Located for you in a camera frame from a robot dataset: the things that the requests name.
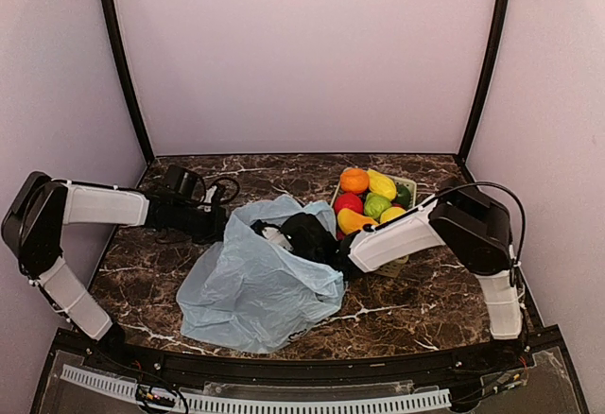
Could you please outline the light blue printed plastic bag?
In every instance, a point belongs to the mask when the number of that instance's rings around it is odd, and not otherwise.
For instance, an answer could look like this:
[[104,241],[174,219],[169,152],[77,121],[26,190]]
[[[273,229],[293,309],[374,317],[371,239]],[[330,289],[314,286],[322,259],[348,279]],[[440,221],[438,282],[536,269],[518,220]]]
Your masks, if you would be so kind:
[[281,195],[236,208],[223,239],[204,252],[178,290],[181,334],[243,353],[269,354],[287,346],[341,307],[341,272],[295,255],[257,234],[261,220],[281,226],[297,213],[335,236],[336,216],[325,201],[302,206]]

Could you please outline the yellow lemon fruit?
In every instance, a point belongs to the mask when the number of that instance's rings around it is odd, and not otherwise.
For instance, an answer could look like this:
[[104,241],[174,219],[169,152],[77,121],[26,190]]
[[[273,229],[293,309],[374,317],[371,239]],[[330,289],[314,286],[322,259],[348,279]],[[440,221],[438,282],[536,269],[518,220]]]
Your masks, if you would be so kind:
[[367,174],[369,177],[369,189],[372,193],[385,197],[388,200],[394,200],[397,197],[397,187],[391,178],[373,169],[368,169]]

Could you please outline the light green round fruit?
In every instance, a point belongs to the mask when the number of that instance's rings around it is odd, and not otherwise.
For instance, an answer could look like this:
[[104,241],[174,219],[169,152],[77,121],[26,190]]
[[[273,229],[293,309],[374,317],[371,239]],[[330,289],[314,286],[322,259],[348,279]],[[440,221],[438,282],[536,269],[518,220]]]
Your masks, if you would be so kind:
[[363,214],[377,220],[390,207],[391,201],[388,198],[370,192],[365,198]]

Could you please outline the orange persimmon fruit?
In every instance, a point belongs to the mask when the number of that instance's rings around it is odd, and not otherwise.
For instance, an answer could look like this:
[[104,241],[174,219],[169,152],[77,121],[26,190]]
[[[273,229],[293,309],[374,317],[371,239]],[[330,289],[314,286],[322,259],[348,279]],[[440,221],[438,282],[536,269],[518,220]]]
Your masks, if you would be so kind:
[[370,177],[366,170],[350,168],[341,173],[339,185],[345,193],[362,194],[369,189]]

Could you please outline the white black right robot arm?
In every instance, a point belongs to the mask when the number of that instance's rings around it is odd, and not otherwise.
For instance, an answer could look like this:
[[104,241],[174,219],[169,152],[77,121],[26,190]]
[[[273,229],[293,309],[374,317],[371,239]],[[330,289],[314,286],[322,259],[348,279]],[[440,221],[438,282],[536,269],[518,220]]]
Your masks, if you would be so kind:
[[484,182],[449,184],[401,216],[364,224],[337,240],[307,213],[288,218],[279,231],[295,255],[340,272],[346,281],[375,272],[400,257],[448,248],[478,280],[492,342],[482,361],[493,371],[520,362],[527,346],[518,267],[523,239],[513,239],[510,212],[482,192]]

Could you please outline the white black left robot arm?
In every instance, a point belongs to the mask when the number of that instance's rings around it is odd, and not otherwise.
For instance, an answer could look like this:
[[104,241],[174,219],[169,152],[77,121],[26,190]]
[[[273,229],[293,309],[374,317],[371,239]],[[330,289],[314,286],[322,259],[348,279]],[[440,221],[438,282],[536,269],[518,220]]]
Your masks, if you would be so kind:
[[61,246],[64,227],[106,224],[183,233],[198,244],[221,240],[227,222],[227,192],[239,188],[225,177],[205,185],[191,170],[169,166],[160,188],[141,190],[82,181],[53,179],[31,172],[1,226],[5,244],[20,272],[91,340],[95,354],[113,372],[133,364],[121,326],[94,299],[66,263]]

